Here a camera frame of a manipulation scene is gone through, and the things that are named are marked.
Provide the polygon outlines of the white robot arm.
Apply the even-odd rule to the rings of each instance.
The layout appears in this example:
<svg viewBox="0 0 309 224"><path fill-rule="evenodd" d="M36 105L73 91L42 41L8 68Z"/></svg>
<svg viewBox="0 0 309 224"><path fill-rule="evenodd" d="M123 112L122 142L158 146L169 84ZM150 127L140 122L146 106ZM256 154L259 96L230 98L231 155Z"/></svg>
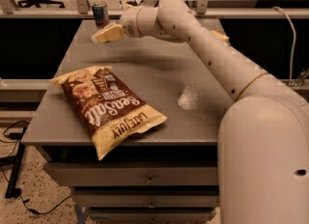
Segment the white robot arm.
<svg viewBox="0 0 309 224"><path fill-rule="evenodd" d="M309 224L309 103L205 28L182 0L132 6L96 43L186 42L233 100L217 138L221 224Z"/></svg>

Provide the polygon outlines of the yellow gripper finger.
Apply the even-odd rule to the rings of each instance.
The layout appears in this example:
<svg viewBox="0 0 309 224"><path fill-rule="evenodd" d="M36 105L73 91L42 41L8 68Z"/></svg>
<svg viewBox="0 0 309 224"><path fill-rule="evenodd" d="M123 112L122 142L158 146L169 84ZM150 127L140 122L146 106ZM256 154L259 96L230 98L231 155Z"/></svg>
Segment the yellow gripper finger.
<svg viewBox="0 0 309 224"><path fill-rule="evenodd" d="M123 37L123 27L119 24L114 24L95 32L95 34L92 36L92 41L94 43L114 42L121 40Z"/></svg>

